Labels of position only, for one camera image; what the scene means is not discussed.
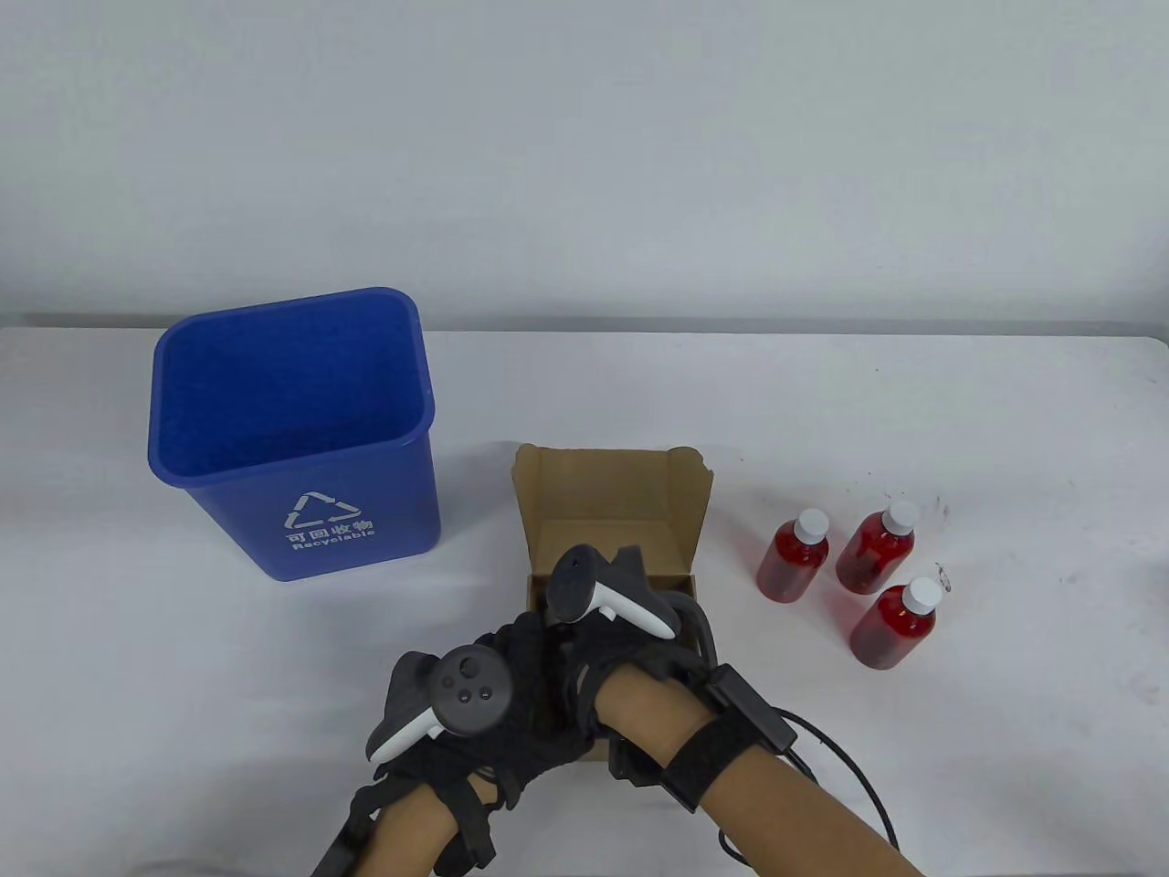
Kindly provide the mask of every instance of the white bottle cap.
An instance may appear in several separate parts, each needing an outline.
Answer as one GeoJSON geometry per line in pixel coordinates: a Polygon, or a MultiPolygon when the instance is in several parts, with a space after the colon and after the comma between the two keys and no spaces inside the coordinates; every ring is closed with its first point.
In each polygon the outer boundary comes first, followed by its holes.
{"type": "Polygon", "coordinates": [[[819,509],[804,509],[796,518],[796,539],[804,545],[819,545],[828,536],[828,516],[819,509]]]}
{"type": "Polygon", "coordinates": [[[898,499],[880,516],[881,525],[893,536],[908,536],[918,526],[921,512],[913,503],[898,499]]]}
{"type": "Polygon", "coordinates": [[[946,594],[942,586],[929,576],[914,579],[901,592],[901,602],[914,615],[928,615],[938,608],[946,594]]]}

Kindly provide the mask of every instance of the black glove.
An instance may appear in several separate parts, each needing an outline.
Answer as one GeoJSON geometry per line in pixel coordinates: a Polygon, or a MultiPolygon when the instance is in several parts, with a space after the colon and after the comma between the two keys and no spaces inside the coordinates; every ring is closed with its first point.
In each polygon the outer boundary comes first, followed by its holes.
{"type": "Polygon", "coordinates": [[[565,643],[563,699],[581,733],[604,734],[596,718],[596,695],[609,675],[634,664],[655,679],[676,678],[693,689],[708,674],[698,652],[677,640],[659,640],[620,615],[611,621],[599,610],[574,624],[558,626],[553,635],[565,643]]]}
{"type": "Polygon", "coordinates": [[[575,761],[593,745],[592,736],[581,732],[565,714],[549,684],[555,678],[551,664],[556,656],[539,615],[524,613],[476,642],[498,651],[511,670],[512,703],[504,718],[476,737],[443,733],[436,739],[423,738],[374,774],[375,780],[426,783],[452,813],[458,807],[471,809],[471,821],[479,826],[478,836],[461,835],[451,841],[435,865],[438,877],[461,877],[475,864],[485,865],[493,855],[486,813],[503,805],[513,808],[532,780],[575,761]],[[468,778],[472,773],[496,783],[499,797],[493,807],[483,808],[477,796],[470,801],[469,795],[475,793],[468,778]]]}

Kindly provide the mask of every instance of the human hand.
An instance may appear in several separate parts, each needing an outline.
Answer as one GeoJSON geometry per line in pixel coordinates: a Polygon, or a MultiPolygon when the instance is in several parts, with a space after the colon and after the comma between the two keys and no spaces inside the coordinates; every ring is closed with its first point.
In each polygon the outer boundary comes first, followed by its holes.
{"type": "Polygon", "coordinates": [[[416,779],[435,787],[477,774],[496,783],[509,809],[537,776],[575,761],[592,746],[551,695],[547,634],[532,612],[519,615],[476,642],[494,649],[512,676],[512,702],[494,727],[475,737],[440,734],[423,738],[378,768],[385,775],[416,779]]]}
{"type": "Polygon", "coordinates": [[[637,667],[659,682],[707,671],[703,658],[677,640],[659,640],[620,616],[610,620],[597,610],[573,624],[559,626],[555,634],[565,642],[565,703],[582,733],[603,733],[597,693],[620,668],[637,667]]]}

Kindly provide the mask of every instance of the forearm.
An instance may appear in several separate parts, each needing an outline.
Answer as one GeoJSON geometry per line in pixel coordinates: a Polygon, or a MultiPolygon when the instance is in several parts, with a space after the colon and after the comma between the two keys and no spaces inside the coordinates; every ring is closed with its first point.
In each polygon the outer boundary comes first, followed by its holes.
{"type": "MultiPolygon", "coordinates": [[[[471,778],[479,800],[496,800],[496,787],[471,778]]],[[[378,819],[355,877],[427,877],[438,855],[458,834],[458,824],[429,786],[419,786],[378,819]]]]}
{"type": "MultiPolygon", "coordinates": [[[[623,667],[596,698],[601,723],[667,765],[714,719],[693,695],[623,667]]],[[[711,785],[701,807],[763,877],[920,877],[900,854],[835,797],[753,746],[711,785]]]]}

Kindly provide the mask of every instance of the white wall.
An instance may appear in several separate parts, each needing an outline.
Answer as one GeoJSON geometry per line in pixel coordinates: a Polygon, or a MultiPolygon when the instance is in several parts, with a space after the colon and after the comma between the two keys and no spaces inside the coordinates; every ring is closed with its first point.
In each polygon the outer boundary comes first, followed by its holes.
{"type": "Polygon", "coordinates": [[[2,11],[0,310],[1169,318],[1163,2],[2,11]]]}

